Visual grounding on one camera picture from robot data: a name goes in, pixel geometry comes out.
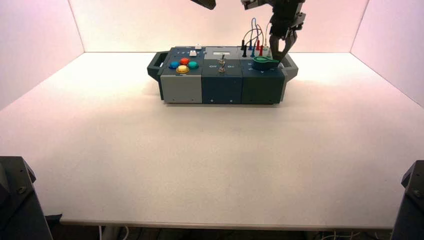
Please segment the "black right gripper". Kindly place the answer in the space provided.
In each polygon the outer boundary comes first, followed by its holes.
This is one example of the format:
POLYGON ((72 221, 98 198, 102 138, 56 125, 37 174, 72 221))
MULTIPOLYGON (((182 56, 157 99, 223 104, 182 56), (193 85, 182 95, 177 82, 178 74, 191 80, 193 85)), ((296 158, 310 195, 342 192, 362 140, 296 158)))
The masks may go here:
POLYGON ((306 14, 301 11, 305 2, 305 0, 274 0, 272 2, 273 15, 270 19, 269 46, 274 60, 282 61, 295 44, 298 38, 296 31, 303 28, 306 18, 306 14), (281 53, 280 39, 284 41, 284 49, 281 53))

